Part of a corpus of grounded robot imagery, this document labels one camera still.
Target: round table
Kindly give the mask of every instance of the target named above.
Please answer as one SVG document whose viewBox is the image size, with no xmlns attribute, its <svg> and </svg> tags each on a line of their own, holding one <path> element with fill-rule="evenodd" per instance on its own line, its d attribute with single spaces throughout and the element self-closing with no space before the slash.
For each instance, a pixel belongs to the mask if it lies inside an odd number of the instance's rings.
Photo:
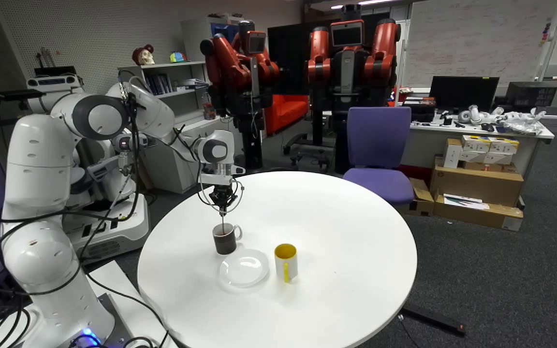
<svg viewBox="0 0 557 348">
<path fill-rule="evenodd" d="M 416 245 L 396 210 L 349 181 L 306 172 L 238 179 L 238 248 L 268 257 L 268 276 L 248 289 L 219 281 L 212 227 L 220 217 L 194 195 L 153 229 L 139 259 L 139 290 L 192 348 L 351 348 L 398 313 L 416 275 Z M 274 248 L 298 249 L 287 284 Z"/>
</svg>

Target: yellow mug handle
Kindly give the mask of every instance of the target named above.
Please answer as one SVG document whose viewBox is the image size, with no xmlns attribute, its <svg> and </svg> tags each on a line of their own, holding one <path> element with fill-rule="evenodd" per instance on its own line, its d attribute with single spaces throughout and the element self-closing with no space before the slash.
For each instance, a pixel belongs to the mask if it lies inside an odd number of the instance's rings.
<svg viewBox="0 0 557 348">
<path fill-rule="evenodd" d="M 289 264 L 287 262 L 283 263 L 283 280 L 285 280 L 286 283 L 289 282 Z"/>
</svg>

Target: mug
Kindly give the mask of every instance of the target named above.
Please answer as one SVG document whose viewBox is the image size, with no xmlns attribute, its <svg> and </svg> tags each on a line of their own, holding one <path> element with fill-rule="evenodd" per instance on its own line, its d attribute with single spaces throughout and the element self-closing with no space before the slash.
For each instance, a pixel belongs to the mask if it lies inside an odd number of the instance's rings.
<svg viewBox="0 0 557 348">
<path fill-rule="evenodd" d="M 235 233 L 236 229 L 239 229 L 238 236 Z M 212 229 L 212 236 L 217 253 L 228 255 L 236 249 L 236 241 L 242 238 L 242 228 L 226 222 L 219 223 Z"/>
<path fill-rule="evenodd" d="M 298 256 L 296 247 L 291 244 L 281 244 L 274 249 L 274 259 L 277 275 L 288 283 L 298 275 Z"/>
</svg>

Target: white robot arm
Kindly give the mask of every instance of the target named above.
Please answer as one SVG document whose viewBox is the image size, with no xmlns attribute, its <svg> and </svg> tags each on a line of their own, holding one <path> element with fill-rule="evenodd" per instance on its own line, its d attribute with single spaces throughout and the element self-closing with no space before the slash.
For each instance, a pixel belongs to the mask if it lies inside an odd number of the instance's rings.
<svg viewBox="0 0 557 348">
<path fill-rule="evenodd" d="M 1 248 L 9 273 L 41 314 L 24 346 L 68 346 L 71 339 L 86 332 L 104 341 L 115 324 L 91 290 L 61 226 L 59 212 L 69 198 L 73 149 L 80 139 L 117 136 L 130 123 L 132 105 L 137 108 L 135 121 L 140 131 L 170 144 L 184 159 L 214 168 L 204 182 L 215 184 L 215 192 L 223 192 L 215 195 L 224 198 L 223 205 L 230 203 L 232 172 L 243 172 L 233 165 L 232 133 L 218 130 L 205 138 L 183 137 L 180 141 L 170 108 L 139 88 L 128 88 L 134 96 L 128 97 L 135 98 L 135 103 L 74 93 L 56 103 L 50 115 L 23 117 L 14 128 L 7 159 Z"/>
</svg>

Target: dark mug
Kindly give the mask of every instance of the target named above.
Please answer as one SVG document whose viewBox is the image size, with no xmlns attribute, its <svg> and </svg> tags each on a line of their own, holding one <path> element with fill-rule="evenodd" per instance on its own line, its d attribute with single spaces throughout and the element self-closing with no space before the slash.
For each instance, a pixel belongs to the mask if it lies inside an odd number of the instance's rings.
<svg viewBox="0 0 557 348">
<path fill-rule="evenodd" d="M 236 236 L 236 229 L 239 229 L 238 236 Z M 242 228 L 226 222 L 219 223 L 212 229 L 212 236 L 217 253 L 228 255 L 235 251 L 236 241 L 242 238 Z"/>
</svg>

